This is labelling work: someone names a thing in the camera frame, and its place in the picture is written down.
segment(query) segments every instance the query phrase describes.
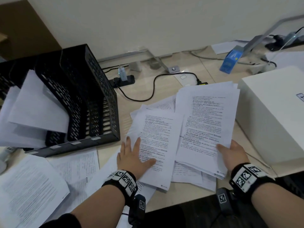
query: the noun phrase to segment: wristband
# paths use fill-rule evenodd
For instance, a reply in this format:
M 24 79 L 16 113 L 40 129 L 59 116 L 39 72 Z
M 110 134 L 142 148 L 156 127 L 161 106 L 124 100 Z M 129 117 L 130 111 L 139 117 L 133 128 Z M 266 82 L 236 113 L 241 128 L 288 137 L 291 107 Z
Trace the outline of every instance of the wristband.
M 125 197 L 125 206 L 132 205 L 132 201 L 134 200 L 138 186 L 136 184 L 136 178 L 134 174 L 132 174 L 130 171 L 117 170 L 113 172 L 105 180 L 104 184 L 101 187 L 105 185 L 113 185 L 119 188 Z
M 237 165 L 231 172 L 230 185 L 234 195 L 244 201 L 250 202 L 253 192 L 262 184 L 275 183 L 267 173 L 251 163 Z

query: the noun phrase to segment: file organizer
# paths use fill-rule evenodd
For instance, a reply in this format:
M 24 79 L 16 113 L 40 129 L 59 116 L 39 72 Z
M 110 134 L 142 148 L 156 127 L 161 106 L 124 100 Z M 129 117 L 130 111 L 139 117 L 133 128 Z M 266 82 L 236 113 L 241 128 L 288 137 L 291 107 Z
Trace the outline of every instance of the file organizer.
M 29 69 L 55 95 L 69 115 L 68 133 L 48 131 L 41 149 L 25 153 L 49 157 L 120 140 L 116 92 L 88 45 L 0 63 L 0 98 L 22 87 Z

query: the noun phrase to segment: white box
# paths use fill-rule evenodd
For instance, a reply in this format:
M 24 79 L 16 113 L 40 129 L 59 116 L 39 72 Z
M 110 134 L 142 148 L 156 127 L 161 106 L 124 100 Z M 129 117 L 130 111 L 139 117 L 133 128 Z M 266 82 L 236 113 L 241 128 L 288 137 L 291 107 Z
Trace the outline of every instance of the white box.
M 236 119 L 269 164 L 304 157 L 304 72 L 295 66 L 241 79 Z

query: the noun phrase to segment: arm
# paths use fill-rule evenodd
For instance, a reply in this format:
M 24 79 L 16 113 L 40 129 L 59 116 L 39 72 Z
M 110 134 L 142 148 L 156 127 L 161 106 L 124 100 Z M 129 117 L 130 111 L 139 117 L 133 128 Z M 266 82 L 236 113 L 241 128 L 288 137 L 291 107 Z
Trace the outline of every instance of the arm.
M 121 145 L 117 155 L 117 167 L 119 170 L 130 171 L 136 179 L 139 179 L 152 165 L 155 159 L 142 163 L 139 159 L 140 138 L 135 142 L 131 150 L 131 140 L 127 137 L 126 144 Z M 125 206 L 125 198 L 122 192 L 112 185 L 101 187 L 71 214 L 75 215 L 82 228 L 116 227 Z
M 218 144 L 228 171 L 238 164 L 249 162 L 245 150 L 236 141 L 230 149 Z M 269 227 L 302 227 L 304 224 L 304 200 L 279 185 L 266 183 L 252 194 L 251 202 Z

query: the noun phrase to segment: white wall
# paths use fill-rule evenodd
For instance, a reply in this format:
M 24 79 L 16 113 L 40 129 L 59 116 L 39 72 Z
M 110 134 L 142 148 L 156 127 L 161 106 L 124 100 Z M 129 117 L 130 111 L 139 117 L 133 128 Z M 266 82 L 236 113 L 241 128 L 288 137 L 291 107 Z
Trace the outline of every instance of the white wall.
M 0 3 L 15 0 L 0 0 Z M 97 59 L 145 46 L 157 56 L 264 31 L 304 13 L 304 0 L 29 0 L 62 47 Z

